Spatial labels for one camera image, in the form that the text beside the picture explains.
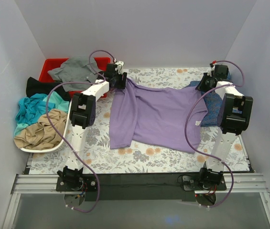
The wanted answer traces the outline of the purple t shirt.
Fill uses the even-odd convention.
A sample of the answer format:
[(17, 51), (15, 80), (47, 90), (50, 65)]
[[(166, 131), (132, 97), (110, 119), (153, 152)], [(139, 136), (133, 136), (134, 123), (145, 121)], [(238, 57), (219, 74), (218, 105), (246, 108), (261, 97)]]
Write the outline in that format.
[(193, 153), (201, 142), (200, 123), (208, 113), (194, 87), (148, 88), (126, 80), (110, 111), (110, 149), (132, 141)]

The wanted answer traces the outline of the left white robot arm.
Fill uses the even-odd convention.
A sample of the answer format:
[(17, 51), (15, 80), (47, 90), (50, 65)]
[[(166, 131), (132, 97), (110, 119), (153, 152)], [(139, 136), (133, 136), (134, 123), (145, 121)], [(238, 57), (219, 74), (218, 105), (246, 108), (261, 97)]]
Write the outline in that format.
[(124, 62), (108, 63), (104, 72), (105, 82), (97, 80), (87, 90), (75, 93), (70, 105), (69, 121), (71, 122), (71, 152), (62, 171), (58, 171), (57, 190), (86, 191), (96, 190), (97, 180), (91, 176), (84, 178), (84, 165), (77, 158), (84, 151), (89, 128), (96, 119), (96, 102), (110, 89), (124, 89), (127, 73), (123, 71)]

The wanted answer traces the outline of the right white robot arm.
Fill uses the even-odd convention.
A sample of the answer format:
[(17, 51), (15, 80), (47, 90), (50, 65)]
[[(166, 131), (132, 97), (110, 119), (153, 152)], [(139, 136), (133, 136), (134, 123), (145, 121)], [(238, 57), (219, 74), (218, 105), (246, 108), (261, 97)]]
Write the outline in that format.
[(249, 126), (253, 98), (240, 93), (228, 80), (228, 66), (212, 62), (210, 71), (204, 73), (196, 90), (214, 92), (222, 99), (217, 116), (218, 134), (211, 156), (200, 169), (198, 184), (202, 189), (216, 188), (224, 183), (223, 161), (237, 139)]

